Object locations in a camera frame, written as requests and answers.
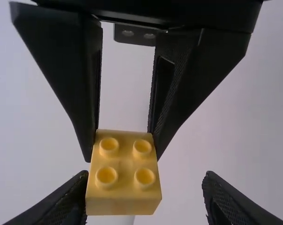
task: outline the duplo block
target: duplo block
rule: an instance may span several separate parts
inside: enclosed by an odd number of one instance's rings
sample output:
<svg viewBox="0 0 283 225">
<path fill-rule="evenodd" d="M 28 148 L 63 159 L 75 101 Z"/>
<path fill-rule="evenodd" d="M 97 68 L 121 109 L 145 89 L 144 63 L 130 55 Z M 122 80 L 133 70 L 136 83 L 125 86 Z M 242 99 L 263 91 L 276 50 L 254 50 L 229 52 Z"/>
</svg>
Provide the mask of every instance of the duplo block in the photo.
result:
<svg viewBox="0 0 283 225">
<path fill-rule="evenodd" d="M 86 190 L 87 215 L 152 215 L 162 199 L 150 133 L 97 130 Z"/>
</svg>

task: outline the toy block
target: toy block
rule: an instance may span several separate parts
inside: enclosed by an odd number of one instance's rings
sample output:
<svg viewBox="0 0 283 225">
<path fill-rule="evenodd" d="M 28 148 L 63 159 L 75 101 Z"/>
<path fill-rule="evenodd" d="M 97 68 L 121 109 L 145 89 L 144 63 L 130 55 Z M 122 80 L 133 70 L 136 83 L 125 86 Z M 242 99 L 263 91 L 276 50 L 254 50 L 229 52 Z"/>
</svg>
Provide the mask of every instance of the toy block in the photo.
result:
<svg viewBox="0 0 283 225">
<path fill-rule="evenodd" d="M 162 199 L 150 133 L 97 130 L 86 190 L 86 214 L 152 215 Z"/>
</svg>

